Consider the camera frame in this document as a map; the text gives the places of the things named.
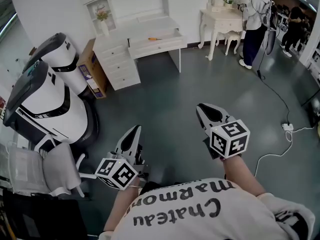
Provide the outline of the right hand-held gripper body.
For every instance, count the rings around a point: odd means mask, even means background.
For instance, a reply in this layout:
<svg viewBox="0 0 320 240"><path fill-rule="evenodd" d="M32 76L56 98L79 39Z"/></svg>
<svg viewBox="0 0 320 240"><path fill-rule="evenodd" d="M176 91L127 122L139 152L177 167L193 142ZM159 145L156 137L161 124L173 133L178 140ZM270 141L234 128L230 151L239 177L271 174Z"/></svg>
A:
<svg viewBox="0 0 320 240"><path fill-rule="evenodd" d="M213 159L228 159L247 150L251 132L242 120L210 103L199 103L196 115L207 135L204 143Z"/></svg>

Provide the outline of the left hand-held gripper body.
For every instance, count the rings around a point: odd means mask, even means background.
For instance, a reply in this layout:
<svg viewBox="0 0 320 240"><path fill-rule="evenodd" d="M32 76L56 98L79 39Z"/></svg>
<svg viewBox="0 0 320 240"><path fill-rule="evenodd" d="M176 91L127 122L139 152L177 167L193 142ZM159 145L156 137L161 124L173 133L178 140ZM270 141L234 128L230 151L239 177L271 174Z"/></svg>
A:
<svg viewBox="0 0 320 240"><path fill-rule="evenodd" d="M136 177L146 179L146 162L142 158L143 147L139 143L142 126L130 128L117 142L113 151L101 160L95 176L108 187L125 190Z"/></svg>

